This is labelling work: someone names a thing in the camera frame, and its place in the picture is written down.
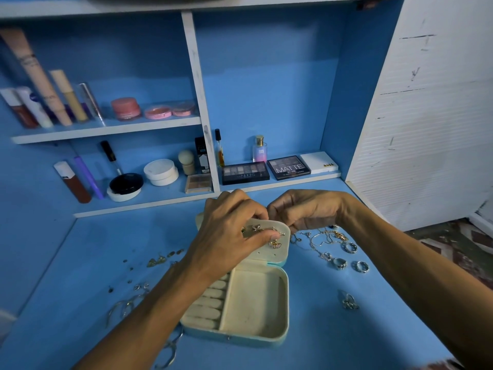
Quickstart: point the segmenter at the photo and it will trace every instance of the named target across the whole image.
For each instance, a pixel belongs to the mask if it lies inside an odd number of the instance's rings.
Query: gold perfume cap
[[[264,136],[263,135],[257,135],[255,137],[257,138],[257,145],[263,146],[264,145]]]

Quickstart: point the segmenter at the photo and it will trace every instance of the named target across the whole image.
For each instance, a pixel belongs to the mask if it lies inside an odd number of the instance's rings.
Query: white vertical divider
[[[195,35],[195,26],[193,24],[193,15],[190,10],[182,11],[183,29],[185,30],[188,56],[192,66],[193,83],[195,93],[197,94],[197,103],[199,105],[200,119],[202,120],[202,131],[206,140],[207,156],[211,168],[211,177],[213,180],[214,192],[220,192],[219,175],[214,153],[214,140],[211,125],[209,123],[209,113],[207,111],[206,92],[204,81],[202,80],[202,69],[200,67],[199,49],[197,47],[197,36]]]

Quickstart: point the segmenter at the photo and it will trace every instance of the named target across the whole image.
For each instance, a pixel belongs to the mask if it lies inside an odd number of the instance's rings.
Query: purple tube
[[[87,168],[86,164],[82,160],[82,157],[74,157],[75,163],[77,166],[82,170],[82,173],[85,175],[86,179],[89,181],[89,184],[91,185],[94,193],[96,194],[96,197],[100,200],[104,199],[104,195],[100,191],[98,185],[96,184],[96,181],[94,180],[94,177],[92,176],[91,172]]]

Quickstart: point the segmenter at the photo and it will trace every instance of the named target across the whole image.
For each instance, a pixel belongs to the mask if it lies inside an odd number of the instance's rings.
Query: person
[[[252,217],[279,220],[293,233],[340,225],[466,369],[493,368],[493,292],[358,199],[323,190],[289,190],[267,208],[241,190],[207,199],[202,226],[182,261],[74,368],[150,368],[204,290],[255,249],[280,237],[264,230],[243,238],[241,229]]]

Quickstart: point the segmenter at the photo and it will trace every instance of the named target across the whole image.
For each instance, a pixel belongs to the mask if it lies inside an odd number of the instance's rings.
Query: black eyeshadow palette
[[[228,165],[222,168],[222,184],[250,183],[253,181],[269,180],[271,176],[265,162]]]
[[[267,163],[274,173],[276,180],[289,179],[311,173],[311,170],[296,156],[269,160]]]

